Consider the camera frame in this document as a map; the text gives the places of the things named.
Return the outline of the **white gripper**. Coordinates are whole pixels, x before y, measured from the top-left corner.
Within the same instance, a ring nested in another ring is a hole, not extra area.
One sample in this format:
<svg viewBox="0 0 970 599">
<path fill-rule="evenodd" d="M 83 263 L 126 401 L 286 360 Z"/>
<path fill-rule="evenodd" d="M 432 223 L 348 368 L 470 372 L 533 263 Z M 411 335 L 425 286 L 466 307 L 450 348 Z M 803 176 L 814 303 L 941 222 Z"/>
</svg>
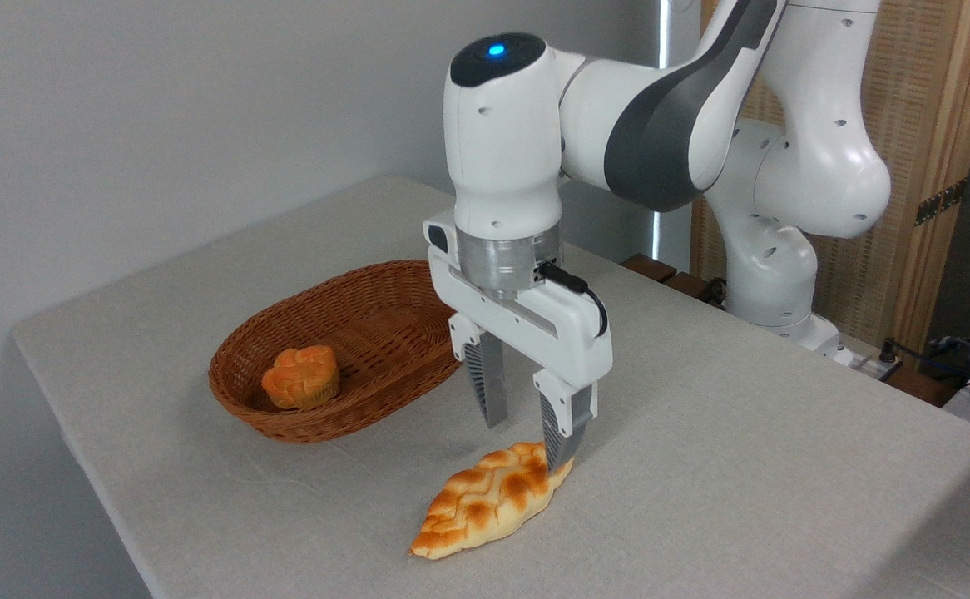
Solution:
<svg viewBox="0 0 970 599">
<path fill-rule="evenodd" d="M 598 334 L 598 307 L 550 280 L 512 299 L 485 295 L 459 269 L 451 212 L 425 220 L 423 236 L 434 289 L 456 311 L 448 319 L 453 353 L 468 370 L 489 428 L 507 418 L 502 341 L 546 369 L 533 382 L 541 395 L 548 470 L 556 473 L 575 456 L 598 413 L 596 380 L 613 367 L 611 334 Z"/>
</svg>

